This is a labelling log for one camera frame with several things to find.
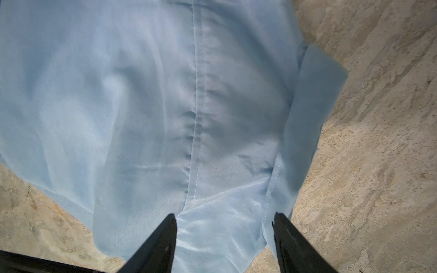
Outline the light blue long sleeve shirt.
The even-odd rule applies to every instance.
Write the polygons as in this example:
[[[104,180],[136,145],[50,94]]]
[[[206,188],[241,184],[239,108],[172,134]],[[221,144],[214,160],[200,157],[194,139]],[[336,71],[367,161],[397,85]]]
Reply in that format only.
[[[291,215],[347,71],[290,1],[2,1],[1,161],[129,259],[242,273]]]

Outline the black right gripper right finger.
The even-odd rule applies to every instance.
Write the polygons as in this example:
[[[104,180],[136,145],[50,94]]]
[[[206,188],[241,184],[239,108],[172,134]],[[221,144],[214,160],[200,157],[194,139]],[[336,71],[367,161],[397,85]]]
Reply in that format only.
[[[281,273],[337,273],[282,213],[272,223]]]

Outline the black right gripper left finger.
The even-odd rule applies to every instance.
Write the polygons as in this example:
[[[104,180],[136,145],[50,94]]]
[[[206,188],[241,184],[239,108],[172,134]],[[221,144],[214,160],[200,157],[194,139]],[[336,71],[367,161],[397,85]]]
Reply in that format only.
[[[121,273],[170,273],[176,249],[177,223],[169,214],[119,270]]]

